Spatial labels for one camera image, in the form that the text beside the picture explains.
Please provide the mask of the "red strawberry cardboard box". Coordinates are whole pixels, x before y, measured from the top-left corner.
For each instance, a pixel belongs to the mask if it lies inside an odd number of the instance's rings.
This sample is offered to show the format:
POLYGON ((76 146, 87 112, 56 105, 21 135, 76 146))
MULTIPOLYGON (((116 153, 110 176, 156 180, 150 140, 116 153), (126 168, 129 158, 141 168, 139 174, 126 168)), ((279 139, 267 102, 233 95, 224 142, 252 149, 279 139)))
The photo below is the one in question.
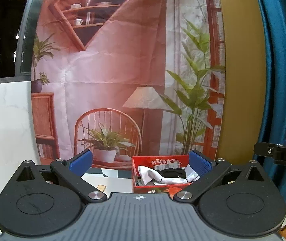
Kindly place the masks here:
POLYGON ((133 192, 169 193, 173 197, 200 175, 189 164, 189 156, 142 156, 132 158, 133 192))

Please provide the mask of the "printed living room backdrop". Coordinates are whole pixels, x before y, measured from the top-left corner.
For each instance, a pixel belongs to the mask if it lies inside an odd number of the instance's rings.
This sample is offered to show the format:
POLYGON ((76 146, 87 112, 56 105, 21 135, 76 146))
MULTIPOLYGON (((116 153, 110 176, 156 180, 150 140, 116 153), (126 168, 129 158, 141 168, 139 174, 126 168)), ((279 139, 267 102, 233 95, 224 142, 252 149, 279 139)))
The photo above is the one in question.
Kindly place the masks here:
POLYGON ((220 0, 42 0, 31 102, 40 161, 84 150, 132 168, 215 158, 225 93, 220 0))

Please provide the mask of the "white shipping label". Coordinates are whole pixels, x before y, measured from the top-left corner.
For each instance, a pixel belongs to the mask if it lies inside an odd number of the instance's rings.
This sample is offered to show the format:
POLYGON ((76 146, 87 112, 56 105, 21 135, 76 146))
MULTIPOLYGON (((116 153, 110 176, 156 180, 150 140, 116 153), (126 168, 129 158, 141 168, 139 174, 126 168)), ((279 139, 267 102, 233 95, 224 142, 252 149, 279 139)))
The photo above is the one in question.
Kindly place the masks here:
POLYGON ((181 167, 181 162, 172 162, 172 163, 164 163, 164 164, 158 164, 154 165, 153 169, 154 170, 165 170, 165 169, 179 169, 181 167))

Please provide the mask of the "cartoon print tablecloth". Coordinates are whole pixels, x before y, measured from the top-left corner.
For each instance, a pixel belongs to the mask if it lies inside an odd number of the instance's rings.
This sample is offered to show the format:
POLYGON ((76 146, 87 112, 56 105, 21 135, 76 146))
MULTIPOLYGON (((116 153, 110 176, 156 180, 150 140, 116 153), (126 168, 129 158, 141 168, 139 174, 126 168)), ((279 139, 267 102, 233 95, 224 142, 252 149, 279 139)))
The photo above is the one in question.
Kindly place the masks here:
POLYGON ((91 167, 81 178, 108 196, 112 192, 132 193, 130 170, 91 167))

